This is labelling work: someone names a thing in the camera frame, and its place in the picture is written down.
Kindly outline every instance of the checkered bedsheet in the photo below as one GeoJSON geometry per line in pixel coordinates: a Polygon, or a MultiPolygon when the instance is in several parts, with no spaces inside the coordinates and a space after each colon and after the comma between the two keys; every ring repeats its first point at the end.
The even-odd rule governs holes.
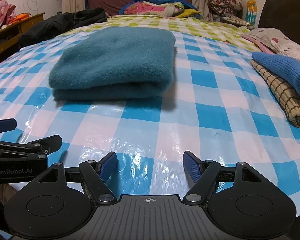
{"type": "Polygon", "coordinates": [[[173,34],[176,82],[162,97],[143,100],[93,104],[53,100],[49,71],[64,49],[90,32],[22,49],[0,64],[0,119],[18,122],[15,131],[0,134],[0,139],[26,143],[59,134],[62,149],[49,156],[49,163],[62,158],[67,167],[115,151],[119,167],[108,185],[116,195],[183,197],[188,191],[182,165],[185,150],[222,165],[244,161],[289,195],[300,214],[300,129],[287,122],[249,64],[251,52],[208,38],[173,34]]]}
{"type": "Polygon", "coordinates": [[[132,26],[132,27],[148,27],[159,28],[169,31],[188,33],[194,36],[206,37],[216,41],[226,41],[232,45],[252,51],[260,51],[260,49],[251,41],[241,38],[240,35],[249,32],[247,27],[240,28],[227,23],[203,22],[193,17],[174,18],[174,17],[158,17],[154,15],[124,15],[113,16],[104,23],[91,24],[89,26],[76,28],[64,35],[74,34],[81,31],[91,32],[96,29],[102,29],[109,26],[132,26]]]}

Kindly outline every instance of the brown striped fabric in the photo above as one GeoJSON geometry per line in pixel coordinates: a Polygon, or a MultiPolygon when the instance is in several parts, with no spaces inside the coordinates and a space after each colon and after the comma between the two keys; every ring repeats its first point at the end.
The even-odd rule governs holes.
{"type": "Polygon", "coordinates": [[[300,96],[284,79],[273,74],[254,60],[250,61],[253,68],[266,81],[275,98],[286,113],[288,120],[300,128],[300,96]]]}

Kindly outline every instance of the wooden desk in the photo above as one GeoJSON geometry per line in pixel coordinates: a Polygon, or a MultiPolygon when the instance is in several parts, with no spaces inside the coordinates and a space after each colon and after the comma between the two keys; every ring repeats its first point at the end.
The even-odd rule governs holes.
{"type": "Polygon", "coordinates": [[[43,14],[37,14],[0,30],[0,62],[19,51],[18,38],[37,22],[42,21],[43,14]]]}

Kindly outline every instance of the dark brown headboard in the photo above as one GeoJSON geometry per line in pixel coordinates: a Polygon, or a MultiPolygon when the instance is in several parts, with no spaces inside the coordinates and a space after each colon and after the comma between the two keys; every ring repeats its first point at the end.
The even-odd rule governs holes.
{"type": "Polygon", "coordinates": [[[258,28],[276,28],[300,45],[300,0],[266,0],[258,28]]]}

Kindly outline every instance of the orange bag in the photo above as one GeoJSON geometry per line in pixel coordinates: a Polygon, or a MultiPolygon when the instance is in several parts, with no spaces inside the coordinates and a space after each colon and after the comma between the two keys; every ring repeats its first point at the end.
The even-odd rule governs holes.
{"type": "Polygon", "coordinates": [[[13,23],[23,21],[23,20],[28,19],[28,18],[30,18],[29,13],[20,13],[12,21],[10,21],[8,24],[13,24],[13,23]]]}

